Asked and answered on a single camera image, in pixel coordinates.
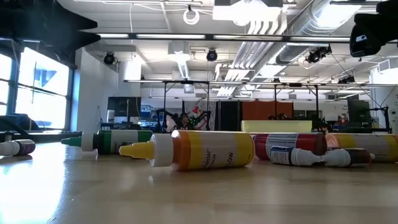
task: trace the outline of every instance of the table surface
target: table surface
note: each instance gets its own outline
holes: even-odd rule
[[[0,157],[0,223],[397,223],[398,165],[175,172],[60,143]]]

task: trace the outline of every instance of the paint bottle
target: paint bottle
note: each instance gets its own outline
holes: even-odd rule
[[[100,155],[119,154],[123,142],[146,142],[152,131],[147,130],[99,130],[83,133],[79,137],[62,139],[62,144],[81,147],[82,151],[98,150]]]
[[[275,164],[292,166],[312,166],[316,162],[322,162],[322,158],[311,151],[283,146],[272,146],[269,160]]]
[[[36,148],[30,139],[6,141],[0,143],[0,156],[24,156],[32,153]]]
[[[239,132],[175,130],[153,134],[150,141],[120,147],[120,155],[148,159],[152,167],[174,170],[239,167],[254,157],[250,134]]]
[[[327,150],[326,138],[322,133],[274,133],[257,134],[254,137],[256,156],[259,159],[269,159],[272,146],[284,146],[313,152],[314,155],[324,155]]]
[[[328,147],[363,148],[374,154],[373,162],[398,162],[398,137],[394,134],[348,134],[326,135]]]
[[[372,158],[374,158],[374,155],[365,149],[333,149],[322,156],[322,161],[327,166],[361,167],[369,165],[372,162]]]

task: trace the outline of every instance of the orange bottle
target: orange bottle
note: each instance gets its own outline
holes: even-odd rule
[[[148,159],[152,167],[172,165],[174,170],[239,167],[252,161],[254,143],[248,133],[176,130],[122,146],[119,153]]]

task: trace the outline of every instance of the red object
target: red object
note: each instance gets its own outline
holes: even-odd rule
[[[192,110],[192,112],[194,112],[194,113],[198,113],[198,109],[199,109],[199,107],[198,107],[198,106],[196,106],[196,107],[195,107],[195,109],[193,109],[193,110]]]
[[[323,133],[264,133],[253,137],[256,147],[256,156],[267,159],[267,150],[272,146],[295,147],[312,151],[314,155],[322,156],[326,153],[327,143]]]

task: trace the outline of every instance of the bottle nozzle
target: bottle nozzle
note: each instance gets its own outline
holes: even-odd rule
[[[140,159],[155,159],[154,143],[153,142],[139,142],[131,146],[121,146],[119,153],[122,156],[131,156]]]
[[[81,136],[62,139],[62,140],[61,140],[61,143],[62,143],[62,144],[67,144],[67,145],[69,145],[69,146],[78,146],[78,147],[81,147]]]

